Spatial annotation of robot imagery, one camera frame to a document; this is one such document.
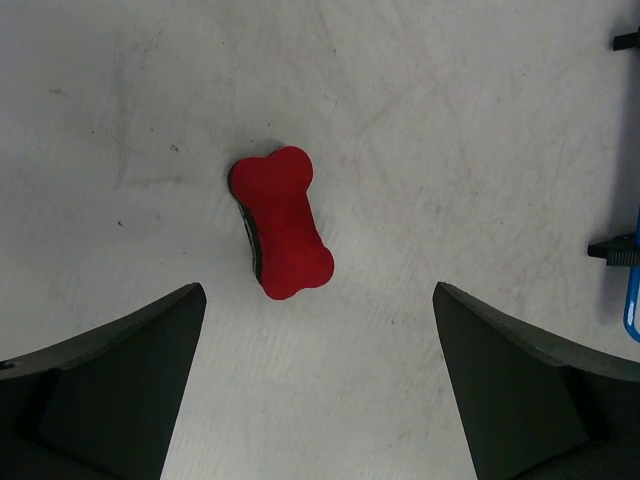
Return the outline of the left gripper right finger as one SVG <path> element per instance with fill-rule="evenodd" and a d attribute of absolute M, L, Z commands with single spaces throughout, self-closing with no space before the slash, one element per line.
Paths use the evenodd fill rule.
<path fill-rule="evenodd" d="M 639 365 L 438 283 L 439 341 L 480 479 L 636 479 Z"/>

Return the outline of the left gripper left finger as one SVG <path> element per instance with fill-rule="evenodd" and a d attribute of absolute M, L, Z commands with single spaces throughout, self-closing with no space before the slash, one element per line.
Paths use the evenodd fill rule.
<path fill-rule="evenodd" d="M 2 478 L 160 478 L 206 302 L 202 286 L 188 284 L 2 361 Z"/>

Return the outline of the blue framed whiteboard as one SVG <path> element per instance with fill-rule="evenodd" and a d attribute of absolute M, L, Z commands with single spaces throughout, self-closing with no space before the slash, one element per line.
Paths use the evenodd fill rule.
<path fill-rule="evenodd" d="M 629 40 L 632 47 L 639 47 L 639 26 L 637 31 L 631 34 L 633 40 Z M 639 250 L 639 209 L 634 235 L 634 243 L 636 250 Z M 639 266 L 630 268 L 627 293 L 625 299 L 623 325 L 627 334 L 637 343 L 639 343 L 639 323 L 637 323 L 637 313 L 639 311 Z"/>

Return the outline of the red bone-shaped eraser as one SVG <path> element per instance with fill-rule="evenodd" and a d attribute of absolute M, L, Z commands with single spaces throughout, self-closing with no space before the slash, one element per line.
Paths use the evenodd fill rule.
<path fill-rule="evenodd" d="M 253 254 L 253 270 L 265 294 L 286 300 L 325 285 L 335 263 L 311 211 L 313 165 L 307 153 L 284 146 L 235 162 L 228 173 Z"/>

